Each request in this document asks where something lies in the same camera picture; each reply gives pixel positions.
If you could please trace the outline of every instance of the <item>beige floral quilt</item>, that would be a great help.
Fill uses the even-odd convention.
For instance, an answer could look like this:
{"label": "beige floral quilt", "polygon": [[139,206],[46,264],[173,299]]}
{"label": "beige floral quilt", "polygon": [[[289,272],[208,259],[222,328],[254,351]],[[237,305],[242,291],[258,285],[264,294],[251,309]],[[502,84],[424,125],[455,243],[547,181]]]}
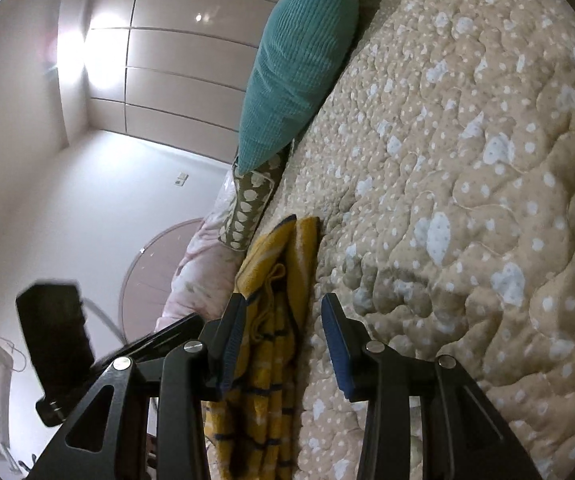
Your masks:
{"label": "beige floral quilt", "polygon": [[[575,465],[575,13],[565,0],[379,0],[264,216],[323,221],[296,478],[356,475],[365,406],[319,315],[452,354],[543,478]],[[411,403],[412,477],[420,478]]]}

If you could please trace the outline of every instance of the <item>round pink headboard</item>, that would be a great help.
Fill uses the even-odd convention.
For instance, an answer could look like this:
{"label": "round pink headboard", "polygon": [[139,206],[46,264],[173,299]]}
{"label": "round pink headboard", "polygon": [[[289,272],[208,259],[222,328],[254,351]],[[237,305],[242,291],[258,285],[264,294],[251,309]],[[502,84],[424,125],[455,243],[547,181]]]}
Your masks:
{"label": "round pink headboard", "polygon": [[202,221],[196,218],[170,227],[139,251],[120,295],[120,319],[128,341],[154,331],[170,295],[172,277]]}

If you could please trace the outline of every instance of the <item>ribbed teal cushion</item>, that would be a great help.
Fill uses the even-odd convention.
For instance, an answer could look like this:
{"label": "ribbed teal cushion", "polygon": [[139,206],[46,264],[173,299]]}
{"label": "ribbed teal cushion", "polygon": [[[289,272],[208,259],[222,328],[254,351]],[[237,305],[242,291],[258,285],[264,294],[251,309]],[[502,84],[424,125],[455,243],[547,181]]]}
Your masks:
{"label": "ribbed teal cushion", "polygon": [[239,128],[239,172],[286,146],[318,111],[357,27],[359,0],[279,0],[263,30]]}

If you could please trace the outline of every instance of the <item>yellow blanket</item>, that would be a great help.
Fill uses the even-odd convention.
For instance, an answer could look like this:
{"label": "yellow blanket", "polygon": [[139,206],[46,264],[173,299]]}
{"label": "yellow blanket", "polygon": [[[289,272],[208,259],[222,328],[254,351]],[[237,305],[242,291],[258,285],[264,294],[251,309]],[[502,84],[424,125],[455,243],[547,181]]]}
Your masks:
{"label": "yellow blanket", "polygon": [[288,480],[295,358],[309,305],[318,218],[290,216],[260,237],[236,277],[247,300],[232,389],[206,406],[224,480]]}

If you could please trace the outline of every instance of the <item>wall outlet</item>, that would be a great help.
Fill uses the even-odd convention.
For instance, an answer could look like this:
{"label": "wall outlet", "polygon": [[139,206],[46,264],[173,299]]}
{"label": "wall outlet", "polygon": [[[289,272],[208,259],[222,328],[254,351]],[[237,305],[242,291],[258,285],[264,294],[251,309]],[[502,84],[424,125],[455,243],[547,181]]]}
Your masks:
{"label": "wall outlet", "polygon": [[179,173],[179,176],[174,181],[174,185],[180,187],[183,186],[183,184],[185,184],[185,181],[188,179],[188,176],[189,175],[187,173]]}

